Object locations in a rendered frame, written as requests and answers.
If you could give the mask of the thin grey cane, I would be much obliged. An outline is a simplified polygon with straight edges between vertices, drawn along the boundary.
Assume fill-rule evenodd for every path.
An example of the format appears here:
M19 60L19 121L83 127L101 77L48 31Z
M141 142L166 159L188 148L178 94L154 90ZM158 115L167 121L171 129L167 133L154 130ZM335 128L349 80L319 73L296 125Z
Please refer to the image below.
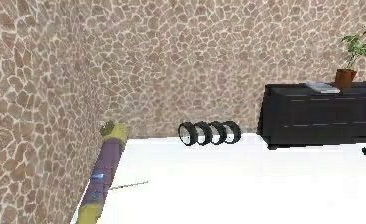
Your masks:
M110 187L109 190L117 190L117 189L122 189L122 188L127 188L127 187L133 187L133 186L143 185L143 184L147 184L147 183L149 183L149 181L136 182L136 183L124 184L124 185L118 185L118 186Z

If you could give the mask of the black chest of drawers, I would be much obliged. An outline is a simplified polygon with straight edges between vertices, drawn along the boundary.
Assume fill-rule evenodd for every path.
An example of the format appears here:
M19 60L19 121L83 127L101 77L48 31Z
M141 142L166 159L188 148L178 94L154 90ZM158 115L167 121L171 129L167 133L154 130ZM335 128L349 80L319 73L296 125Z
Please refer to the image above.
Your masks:
M337 94L303 83L265 86L257 134L270 150L366 143L366 81Z

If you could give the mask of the grey book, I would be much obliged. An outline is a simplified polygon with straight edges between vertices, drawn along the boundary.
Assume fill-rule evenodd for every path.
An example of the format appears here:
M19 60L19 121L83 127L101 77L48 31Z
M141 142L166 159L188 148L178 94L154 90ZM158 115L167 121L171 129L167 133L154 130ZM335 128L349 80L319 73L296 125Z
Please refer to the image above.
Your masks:
M340 92L338 88L323 82L307 82L306 86L322 94L338 94Z

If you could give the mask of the green house plant brown pot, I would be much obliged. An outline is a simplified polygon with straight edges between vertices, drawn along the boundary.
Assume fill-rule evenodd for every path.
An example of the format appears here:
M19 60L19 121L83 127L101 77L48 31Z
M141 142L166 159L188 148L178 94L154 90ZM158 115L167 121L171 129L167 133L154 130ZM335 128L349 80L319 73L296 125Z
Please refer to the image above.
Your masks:
M366 25L359 33L345 35L341 42L346 44L347 56L345 57L346 67L337 69L335 74L334 86L340 90L352 86L357 74L353 66L360 57L366 57Z

